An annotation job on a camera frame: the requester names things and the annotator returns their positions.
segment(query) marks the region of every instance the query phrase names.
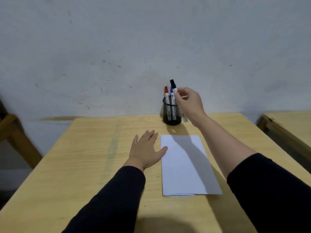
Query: sleeve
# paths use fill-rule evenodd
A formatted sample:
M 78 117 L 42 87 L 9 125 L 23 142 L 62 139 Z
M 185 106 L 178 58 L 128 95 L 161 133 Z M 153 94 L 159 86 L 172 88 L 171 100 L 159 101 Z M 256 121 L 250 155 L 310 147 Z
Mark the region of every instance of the sleeve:
M 63 232 L 133 232 L 145 182 L 138 168 L 120 168 Z
M 253 154 L 227 183 L 258 232 L 310 230 L 311 188 L 271 159 Z

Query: white paper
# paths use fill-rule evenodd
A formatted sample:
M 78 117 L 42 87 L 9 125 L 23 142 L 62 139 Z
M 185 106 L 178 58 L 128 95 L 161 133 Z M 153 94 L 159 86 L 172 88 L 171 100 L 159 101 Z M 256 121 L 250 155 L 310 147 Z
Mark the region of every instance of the white paper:
M 165 196 L 222 194 L 199 136 L 161 136 L 162 188 Z

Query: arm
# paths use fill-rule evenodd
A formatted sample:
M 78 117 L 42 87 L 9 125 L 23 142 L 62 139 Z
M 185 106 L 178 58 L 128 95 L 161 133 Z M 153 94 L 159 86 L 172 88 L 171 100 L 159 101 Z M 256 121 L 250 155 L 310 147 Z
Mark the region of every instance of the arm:
M 69 222 L 67 232 L 133 232 L 140 197 L 145 186 L 144 169 L 154 165 L 167 151 L 155 152 L 158 133 L 146 131 L 138 141 L 136 135 L 129 159 L 115 176 Z
M 311 188 L 237 140 L 203 109 L 200 95 L 178 88 L 182 112 L 203 134 L 232 192 L 259 232 L 309 231 Z M 181 96 L 188 95 L 188 100 Z

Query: black mesh pen holder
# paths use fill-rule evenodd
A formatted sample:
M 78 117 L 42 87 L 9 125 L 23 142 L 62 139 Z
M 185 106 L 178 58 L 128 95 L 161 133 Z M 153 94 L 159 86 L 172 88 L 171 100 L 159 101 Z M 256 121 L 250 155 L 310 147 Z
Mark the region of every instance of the black mesh pen holder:
M 165 98 L 163 98 L 163 122 L 167 125 L 178 125 L 181 123 L 181 113 L 177 105 L 172 105 L 166 103 Z

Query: hand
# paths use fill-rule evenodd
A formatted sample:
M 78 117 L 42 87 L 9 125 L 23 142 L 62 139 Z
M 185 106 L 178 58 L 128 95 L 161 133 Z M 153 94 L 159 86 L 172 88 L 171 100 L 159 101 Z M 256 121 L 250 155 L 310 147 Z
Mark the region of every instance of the hand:
M 139 141 L 138 135 L 135 135 L 130 151 L 130 157 L 123 166 L 134 166 L 143 172 L 145 168 L 150 167 L 159 161 L 165 155 L 168 148 L 165 146 L 160 151 L 155 152 L 153 144 L 157 137 L 158 133 L 155 133 L 154 130 L 151 132 L 147 130 Z
M 192 124 L 198 127 L 198 122 L 206 116 L 200 95 L 190 88 L 177 88 L 177 90 L 175 100 L 178 106 Z

